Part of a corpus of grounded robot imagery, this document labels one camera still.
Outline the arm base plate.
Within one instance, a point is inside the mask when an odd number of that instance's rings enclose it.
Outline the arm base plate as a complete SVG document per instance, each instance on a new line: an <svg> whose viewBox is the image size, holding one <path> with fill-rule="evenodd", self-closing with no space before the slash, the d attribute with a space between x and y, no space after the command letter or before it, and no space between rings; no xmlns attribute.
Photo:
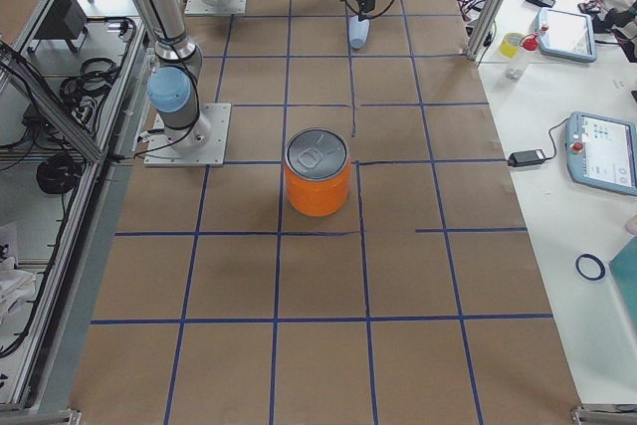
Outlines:
<svg viewBox="0 0 637 425"><path fill-rule="evenodd" d="M191 17L244 15L247 0L186 0L184 14Z"/></svg>
<svg viewBox="0 0 637 425"><path fill-rule="evenodd" d="M144 165L147 167L222 166L230 118L230 104L203 104L194 128L184 139L170 146L170 143L179 139L187 129L180 135L175 130L165 129L157 113L153 127L162 129L162 132L150 138L148 144L150 152L144 156Z"/></svg>

